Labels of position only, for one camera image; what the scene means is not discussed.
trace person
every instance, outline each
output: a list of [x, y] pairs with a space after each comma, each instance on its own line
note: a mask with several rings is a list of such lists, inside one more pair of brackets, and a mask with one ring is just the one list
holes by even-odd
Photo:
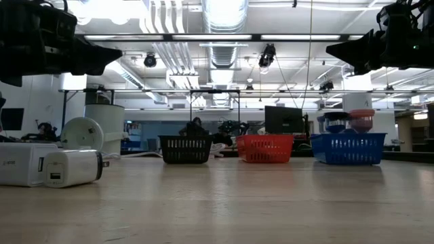
[[218, 133], [215, 133], [213, 137], [214, 138], [212, 139], [212, 143], [214, 144], [223, 143], [226, 144], [227, 146], [232, 146], [233, 144], [229, 133], [223, 130], [222, 128], [218, 128]]
[[179, 131], [181, 136], [207, 136], [209, 134], [202, 128], [202, 121], [199, 117], [195, 117], [191, 122]]

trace usb port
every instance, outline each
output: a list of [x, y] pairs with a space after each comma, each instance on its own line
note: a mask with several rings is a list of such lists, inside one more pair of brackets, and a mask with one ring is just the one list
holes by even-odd
[[39, 158], [38, 172], [42, 172], [42, 169], [43, 169], [43, 157]]
[[51, 180], [60, 180], [60, 173], [50, 173]]

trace white box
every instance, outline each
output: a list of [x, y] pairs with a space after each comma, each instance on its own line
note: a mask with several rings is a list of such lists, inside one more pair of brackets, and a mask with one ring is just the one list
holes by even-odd
[[56, 151], [55, 144], [0, 143], [0, 185], [42, 185], [44, 157]]

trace desk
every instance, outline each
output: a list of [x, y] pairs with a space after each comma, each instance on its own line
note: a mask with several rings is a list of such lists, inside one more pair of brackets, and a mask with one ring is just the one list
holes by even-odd
[[1, 244], [432, 243], [434, 167], [124, 159], [78, 187], [0, 186]]

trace metal frame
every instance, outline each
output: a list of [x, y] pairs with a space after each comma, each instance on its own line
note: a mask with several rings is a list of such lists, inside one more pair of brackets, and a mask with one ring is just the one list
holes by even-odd
[[[201, 89], [198, 91], [202, 91], [204, 93], [212, 93], [213, 89]], [[333, 89], [330, 91], [321, 91], [321, 90], [303, 90], [303, 89], [291, 89], [289, 92], [287, 89], [264, 89], [264, 90], [227, 90], [227, 91], [239, 91], [243, 94], [252, 94], [252, 93], [263, 93], [263, 94], [434, 94], [434, 90], [370, 90], [370, 91], [364, 91], [364, 90], [341, 90], [341, 89]], [[115, 92], [119, 93], [140, 93], [140, 92], [158, 92], [158, 93], [179, 93], [179, 94], [188, 94], [191, 91], [187, 89], [181, 89], [181, 90], [170, 90], [170, 89], [116, 89]]]
[[237, 89], [233, 89], [233, 90], [223, 90], [223, 89], [194, 89], [194, 90], [190, 90], [190, 121], [193, 120], [193, 94], [194, 93], [208, 93], [208, 94], [222, 94], [222, 93], [236, 93], [238, 94], [238, 123], [241, 122], [241, 106], [240, 101], [241, 101], [241, 92]]

